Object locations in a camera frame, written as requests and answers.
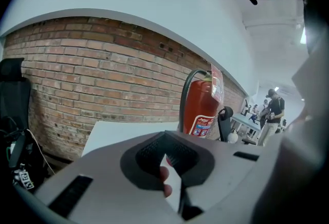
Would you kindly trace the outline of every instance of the hand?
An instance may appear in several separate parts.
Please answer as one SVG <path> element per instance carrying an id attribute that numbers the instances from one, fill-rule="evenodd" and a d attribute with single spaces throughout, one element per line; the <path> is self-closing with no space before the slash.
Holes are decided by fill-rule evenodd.
<path id="1" fill-rule="evenodd" d="M 160 179 L 162 182 L 165 182 L 165 180 L 169 177 L 169 170 L 165 166 L 160 166 Z M 165 197 L 169 197 L 171 193 L 173 192 L 173 189 L 171 186 L 163 184 L 163 192 Z"/>

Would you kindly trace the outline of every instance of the white ceiling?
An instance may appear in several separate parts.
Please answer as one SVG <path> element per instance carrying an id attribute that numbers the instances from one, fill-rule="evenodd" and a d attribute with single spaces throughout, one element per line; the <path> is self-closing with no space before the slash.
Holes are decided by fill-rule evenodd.
<path id="1" fill-rule="evenodd" d="M 270 81 L 294 88 L 291 77 L 307 59 L 303 31 L 302 0 L 235 0 L 250 33 L 260 85 Z"/>

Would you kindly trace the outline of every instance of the cable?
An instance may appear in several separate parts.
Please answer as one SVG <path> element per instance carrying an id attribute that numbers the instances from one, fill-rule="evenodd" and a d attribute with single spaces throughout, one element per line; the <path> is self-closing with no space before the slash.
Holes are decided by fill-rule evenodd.
<path id="1" fill-rule="evenodd" d="M 196 69 L 196 70 L 190 72 L 190 74 L 187 76 L 187 78 L 185 80 L 185 84 L 184 84 L 183 90 L 181 92 L 180 105 L 179 105 L 179 125 L 178 125 L 178 129 L 181 133 L 183 132 L 183 127 L 184 127 L 184 112 L 185 112 L 185 103 L 186 103 L 187 93 L 189 91 L 191 81 L 197 73 L 202 73 L 203 75 L 207 74 L 207 72 L 202 69 Z"/>
<path id="2" fill-rule="evenodd" d="M 39 146 L 39 144 L 38 144 L 38 142 L 37 142 L 37 140 L 36 140 L 36 138 L 35 138 L 34 134 L 31 132 L 31 130 L 30 130 L 30 129 L 26 129 L 26 130 L 30 132 L 30 134 L 31 134 L 32 138 L 35 140 L 35 142 L 36 142 L 36 145 L 37 145 L 37 146 L 38 146 L 38 148 L 39 148 L 39 151 L 40 151 L 40 153 L 41 153 L 41 155 L 42 155 L 43 159 L 46 161 L 46 163 L 47 163 L 47 165 L 49 166 L 49 168 L 50 168 L 50 170 L 52 171 L 52 173 L 53 173 L 53 174 L 55 174 L 55 172 L 52 170 L 51 166 L 48 164 L 48 162 L 47 162 L 47 160 L 46 160 L 45 156 L 42 154 L 42 151 L 41 151 L 41 149 L 40 149 L 40 146 Z"/>

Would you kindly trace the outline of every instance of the black chair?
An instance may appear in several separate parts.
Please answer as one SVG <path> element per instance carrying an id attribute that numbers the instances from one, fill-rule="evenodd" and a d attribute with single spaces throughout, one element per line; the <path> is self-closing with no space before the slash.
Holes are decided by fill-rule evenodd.
<path id="1" fill-rule="evenodd" d="M 222 110 L 218 113 L 218 128 L 220 130 L 220 140 L 222 142 L 228 142 L 228 135 L 231 133 L 231 117 L 233 116 L 233 110 L 229 106 L 224 106 Z M 244 144 L 254 144 L 256 145 L 256 142 L 251 141 L 249 139 L 242 139 Z"/>
<path id="2" fill-rule="evenodd" d="M 47 172 L 39 148 L 27 130 L 31 83 L 22 77 L 23 60 L 0 62 L 0 135 L 6 144 L 8 167 L 13 177 L 19 179 L 18 171 L 26 170 L 37 188 Z"/>

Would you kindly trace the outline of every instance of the black slot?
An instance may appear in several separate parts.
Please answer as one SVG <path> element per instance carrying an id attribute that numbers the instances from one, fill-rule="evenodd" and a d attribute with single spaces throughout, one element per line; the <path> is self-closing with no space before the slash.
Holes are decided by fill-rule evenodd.
<path id="1" fill-rule="evenodd" d="M 249 154 L 249 153 L 245 153 L 245 152 L 235 152 L 233 155 L 237 156 L 237 157 L 244 158 L 244 159 L 248 159 L 248 160 L 251 160 L 251 161 L 255 161 L 255 162 L 259 158 L 258 155 L 253 155 L 253 154 Z"/>
<path id="2" fill-rule="evenodd" d="M 88 186 L 93 181 L 90 177 L 78 176 L 70 185 L 50 204 L 49 208 L 62 217 L 67 217 L 78 203 Z"/>

